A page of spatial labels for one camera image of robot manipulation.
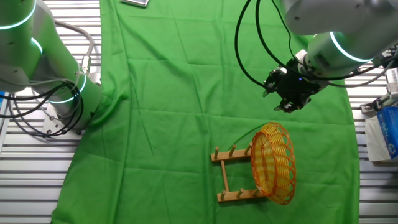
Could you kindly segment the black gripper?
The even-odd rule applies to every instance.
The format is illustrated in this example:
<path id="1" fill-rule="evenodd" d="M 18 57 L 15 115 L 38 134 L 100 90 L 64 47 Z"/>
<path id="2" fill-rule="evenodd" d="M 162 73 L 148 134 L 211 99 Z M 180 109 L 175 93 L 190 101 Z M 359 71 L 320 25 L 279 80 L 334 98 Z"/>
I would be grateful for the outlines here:
<path id="1" fill-rule="evenodd" d="M 298 62 L 289 60 L 287 66 L 293 72 L 278 67 L 271 71 L 266 80 L 264 80 L 264 92 L 262 97 L 276 92 L 281 97 L 281 102 L 274 108 L 274 111 L 283 111 L 292 113 L 293 105 L 306 105 L 311 101 L 310 97 L 317 94 L 327 87 L 326 81 L 307 80 L 295 72 L 298 72 Z"/>

